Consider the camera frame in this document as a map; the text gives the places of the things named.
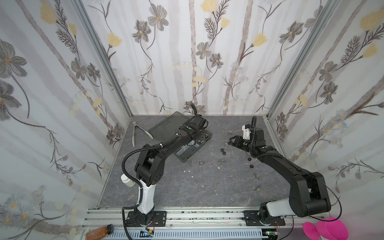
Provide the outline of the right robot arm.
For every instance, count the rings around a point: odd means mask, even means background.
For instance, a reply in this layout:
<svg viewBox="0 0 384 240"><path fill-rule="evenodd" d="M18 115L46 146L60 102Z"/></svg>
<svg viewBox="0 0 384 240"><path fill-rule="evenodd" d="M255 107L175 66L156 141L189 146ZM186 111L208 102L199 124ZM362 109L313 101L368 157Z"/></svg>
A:
<svg viewBox="0 0 384 240"><path fill-rule="evenodd" d="M276 148L268 146L264 131L256 126L257 118L242 127L243 135L229 139L233 147L245 151L251 158L259 160L274 169L290 185L289 196L285 199L262 203L258 219L263 225L270 225L281 217L310 217L327 213L332 204L325 178L319 172L305 170L286 157Z"/></svg>

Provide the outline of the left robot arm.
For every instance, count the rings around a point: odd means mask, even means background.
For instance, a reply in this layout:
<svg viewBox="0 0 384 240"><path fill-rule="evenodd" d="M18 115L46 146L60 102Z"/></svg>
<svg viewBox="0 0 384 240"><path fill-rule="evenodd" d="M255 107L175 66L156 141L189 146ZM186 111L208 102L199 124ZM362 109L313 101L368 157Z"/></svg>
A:
<svg viewBox="0 0 384 240"><path fill-rule="evenodd" d="M126 210L133 210L134 223L143 227L154 225L155 205L154 195L156 184L164 175L166 159L175 152L189 150L195 145L199 147L206 142L208 137L206 128L209 122L198 114L197 107L191 104L193 116L185 121L177 130L173 137L166 142L156 145L145 145L141 149L128 153L122 161L123 176L138 185L139 195L136 205L131 207L122 207L123 227L125 234L129 240L132 237L128 231L129 219L125 214ZM138 160L135 165L136 176L133 177L126 169L126 162L129 157L139 153Z"/></svg>

